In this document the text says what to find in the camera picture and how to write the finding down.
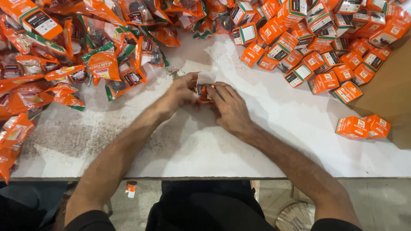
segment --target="orange and white box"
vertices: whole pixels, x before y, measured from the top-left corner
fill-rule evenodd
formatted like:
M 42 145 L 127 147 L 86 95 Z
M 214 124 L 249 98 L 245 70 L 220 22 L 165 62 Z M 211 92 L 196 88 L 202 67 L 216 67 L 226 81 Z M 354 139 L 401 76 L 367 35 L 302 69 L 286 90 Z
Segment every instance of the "orange and white box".
M 308 82 L 311 92 L 318 95 L 339 87 L 337 76 L 333 72 L 319 74 Z
M 297 39 L 295 39 L 291 34 L 288 32 L 284 32 L 277 42 L 269 50 L 269 54 L 277 61 L 283 60 L 286 56 L 291 54 L 291 51 L 294 49 L 296 44 L 298 43 Z
M 249 23 L 254 15 L 258 14 L 256 8 L 248 1 L 237 1 L 231 11 L 230 17 L 235 25 Z
M 311 52 L 309 55 L 302 58 L 302 60 L 312 71 L 315 71 L 324 65 L 323 58 L 316 51 Z
M 252 42 L 242 53 L 240 60 L 252 68 L 263 55 L 264 49 Z
M 364 139 L 369 132 L 369 123 L 355 116 L 338 120 L 335 133 L 350 140 Z
M 291 29 L 291 35 L 297 39 L 298 43 L 294 49 L 306 47 L 314 37 L 314 35 L 305 26 L 305 23 L 299 22 Z
M 293 27 L 306 16 L 306 0 L 286 0 L 282 3 L 277 13 L 278 24 L 286 27 Z
M 277 67 L 284 73 L 288 73 L 301 61 L 302 58 L 303 56 L 294 49 L 291 51 L 291 54 L 279 62 Z
M 384 13 L 371 11 L 370 18 L 371 20 L 367 24 L 357 30 L 356 34 L 358 36 L 369 38 L 386 26 Z
M 260 28 L 259 34 L 264 42 L 270 45 L 287 29 L 288 27 L 280 26 L 277 22 L 277 17 L 274 17 Z
M 347 81 L 354 77 L 354 72 L 347 64 L 342 64 L 340 66 L 334 67 L 330 70 L 334 72 L 340 83 Z
M 362 117 L 361 120 L 369 124 L 368 140 L 385 138 L 390 132 L 391 124 L 381 119 L 378 115 Z
M 368 68 L 364 63 L 361 63 L 354 70 L 353 82 L 358 86 L 368 83 L 375 75 L 375 72 Z
M 349 51 L 347 54 L 341 56 L 340 60 L 343 63 L 348 64 L 351 70 L 354 70 L 363 62 L 363 58 L 361 58 L 355 51 Z
M 343 82 L 341 86 L 333 90 L 332 93 L 343 104 L 347 104 L 363 95 L 358 86 L 351 81 Z
M 257 41 L 257 27 L 254 22 L 244 24 L 233 30 L 234 43 L 244 45 L 249 42 Z
M 268 50 L 269 50 L 269 49 L 270 49 L 269 47 L 266 47 L 265 52 L 264 52 L 264 55 L 263 55 L 263 57 L 260 59 L 260 61 L 259 61 L 259 63 L 258 63 L 258 66 L 261 67 L 261 68 L 263 68 L 263 69 L 266 69 L 266 70 L 268 70 L 268 71 L 272 71 L 272 70 L 274 69 L 274 67 L 278 65 L 279 62 L 278 62 L 277 60 L 275 60 L 275 59 L 268 53 Z

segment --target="cardboard box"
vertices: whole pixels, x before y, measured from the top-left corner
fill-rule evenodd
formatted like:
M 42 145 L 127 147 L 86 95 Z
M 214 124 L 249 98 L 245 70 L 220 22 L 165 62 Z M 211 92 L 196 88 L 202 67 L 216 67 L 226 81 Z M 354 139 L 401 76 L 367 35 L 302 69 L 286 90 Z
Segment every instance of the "cardboard box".
M 363 62 L 363 58 L 355 51 L 349 51 L 347 54 L 341 56 L 340 60 L 347 64 L 351 70 L 354 70 Z
M 383 11 L 387 7 L 387 1 L 385 0 L 367 0 L 367 4 L 365 6 L 369 10 L 374 10 L 377 12 Z
M 369 123 L 355 116 L 338 120 L 335 133 L 350 140 L 366 138 L 369 132 Z
M 324 65 L 324 60 L 317 52 L 313 51 L 309 55 L 302 58 L 303 62 L 306 64 L 310 70 L 315 71 Z
M 334 14 L 334 26 L 337 28 L 335 30 L 336 37 L 343 35 L 348 29 L 352 28 L 351 17 L 346 14 Z
M 291 51 L 291 54 L 279 62 L 277 67 L 284 73 L 288 73 L 301 61 L 302 58 L 303 56 L 294 49 Z
M 298 41 L 288 32 L 284 32 L 277 42 L 269 50 L 269 54 L 274 57 L 275 60 L 281 61 L 287 55 L 291 54 Z
M 367 45 L 360 39 L 356 39 L 350 43 L 350 49 L 357 52 L 358 55 L 362 56 L 367 52 Z
M 291 87 L 295 88 L 304 83 L 313 75 L 314 71 L 308 68 L 304 62 L 301 62 L 295 68 L 293 68 L 291 72 L 289 72 L 284 78 L 291 85 Z
M 264 49 L 252 42 L 242 53 L 240 60 L 252 68 L 263 55 Z
M 362 117 L 361 120 L 369 124 L 368 140 L 385 138 L 390 132 L 391 124 L 381 119 L 378 115 Z
M 361 63 L 354 70 L 354 78 L 352 79 L 352 81 L 358 86 L 361 86 L 368 83 L 372 79 L 372 77 L 374 77 L 374 75 L 374 71 L 368 68 L 364 63 Z
M 391 54 L 391 49 L 387 46 L 384 48 L 374 48 L 370 51 L 370 53 L 375 54 L 378 58 L 382 60 L 386 60 L 388 56 Z
M 307 22 L 308 30 L 318 35 L 332 25 L 332 15 L 326 9 L 325 4 L 320 3 L 307 12 L 305 21 Z
M 277 0 L 267 0 L 261 7 L 267 20 L 274 18 L 279 8 L 280 4 Z
M 293 27 L 306 16 L 307 2 L 305 0 L 286 0 L 277 13 L 278 24 L 286 27 Z
M 334 13 L 355 14 L 360 8 L 362 0 L 341 0 L 335 7 Z
M 383 60 L 380 59 L 375 54 L 369 52 L 365 57 L 363 63 L 370 68 L 372 71 L 376 72 L 380 69 L 381 65 L 383 64 Z
M 358 88 L 358 86 L 351 81 L 343 82 L 341 86 L 333 90 L 332 93 L 343 104 L 347 104 L 363 95 L 362 91 Z
M 340 66 L 334 67 L 330 70 L 330 72 L 334 72 L 340 83 L 354 77 L 353 70 L 351 70 L 350 66 L 348 66 L 347 64 L 342 64 Z
M 314 95 L 328 92 L 339 87 L 339 82 L 333 72 L 319 74 L 308 82 L 309 88 Z
M 257 28 L 255 23 L 248 23 L 233 30 L 234 43 L 244 45 L 257 41 Z
M 402 20 L 393 18 L 387 22 L 386 27 L 380 32 L 372 35 L 368 43 L 383 48 L 397 41 L 408 30 L 409 25 Z
M 370 18 L 371 20 L 356 32 L 358 36 L 369 38 L 386 26 L 384 13 L 371 11 Z
M 277 64 L 279 63 L 277 60 L 275 60 L 269 53 L 268 50 L 270 48 L 266 47 L 265 52 L 263 57 L 260 59 L 258 66 L 266 69 L 268 71 L 272 71 L 274 69 L 275 66 L 277 66 Z
M 258 14 L 254 6 L 248 1 L 237 1 L 231 11 L 230 17 L 235 25 L 249 23 L 254 15 Z
M 287 29 L 287 27 L 278 24 L 275 16 L 260 28 L 259 34 L 267 45 L 271 45 Z
M 303 22 L 297 23 L 297 25 L 291 29 L 291 35 L 298 41 L 294 49 L 306 47 L 314 37 Z

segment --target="orange packet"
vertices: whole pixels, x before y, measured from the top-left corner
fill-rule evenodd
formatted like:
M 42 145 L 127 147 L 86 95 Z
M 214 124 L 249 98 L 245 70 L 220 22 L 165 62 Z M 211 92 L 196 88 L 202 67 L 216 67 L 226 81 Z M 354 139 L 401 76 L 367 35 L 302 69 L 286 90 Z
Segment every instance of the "orange packet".
M 0 132 L 0 149 L 23 142 L 35 125 L 27 118 L 26 113 L 11 117 Z
M 45 39 L 51 40 L 63 31 L 60 25 L 32 1 L 0 1 L 0 7 L 27 31 L 36 32 Z
M 86 9 L 100 18 L 103 18 L 111 23 L 126 27 L 123 14 L 120 7 L 113 0 L 84 0 Z

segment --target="tiled floor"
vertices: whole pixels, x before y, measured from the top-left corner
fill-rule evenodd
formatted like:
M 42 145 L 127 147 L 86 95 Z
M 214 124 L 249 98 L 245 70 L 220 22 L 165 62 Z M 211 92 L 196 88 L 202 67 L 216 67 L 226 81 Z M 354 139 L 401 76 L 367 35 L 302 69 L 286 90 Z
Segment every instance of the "tiled floor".
M 411 231 L 411 179 L 340 180 L 350 194 L 364 231 Z M 119 231 L 145 229 L 151 206 L 161 196 L 160 181 L 139 181 L 133 199 L 125 193 L 126 182 L 120 184 L 111 198 L 110 220 Z M 260 181 L 259 203 L 266 220 L 274 224 L 277 215 L 292 199 L 288 180 Z

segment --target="orange plastic bag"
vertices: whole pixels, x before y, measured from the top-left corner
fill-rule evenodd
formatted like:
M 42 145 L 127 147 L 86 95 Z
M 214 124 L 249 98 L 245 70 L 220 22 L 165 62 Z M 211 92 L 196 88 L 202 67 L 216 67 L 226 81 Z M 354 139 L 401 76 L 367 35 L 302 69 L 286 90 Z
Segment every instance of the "orange plastic bag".
M 28 54 L 30 52 L 32 43 L 27 38 L 25 30 L 17 22 L 6 15 L 2 15 L 0 26 L 4 35 L 20 53 Z
M 10 91 L 9 111 L 13 114 L 18 114 L 51 103 L 53 96 L 44 92 L 50 87 L 51 83 L 39 81 L 22 84 L 13 88 Z
M 6 184 L 9 184 L 10 174 L 20 151 L 21 144 L 0 149 L 0 177 L 4 178 Z
M 121 81 L 118 75 L 117 58 L 114 55 L 112 43 L 106 43 L 102 47 L 81 57 L 93 75 L 93 84 L 97 86 L 101 79 Z
M 48 73 L 44 78 L 47 81 L 56 80 L 71 85 L 82 83 L 85 81 L 85 65 L 62 67 L 59 70 Z
M 176 30 L 166 27 L 157 27 L 155 31 L 150 31 L 150 34 L 166 46 L 180 46 Z
M 86 9 L 111 23 L 126 27 L 120 7 L 113 0 L 84 0 Z
M 26 113 L 11 117 L 0 132 L 0 149 L 23 142 L 35 125 L 27 118 Z

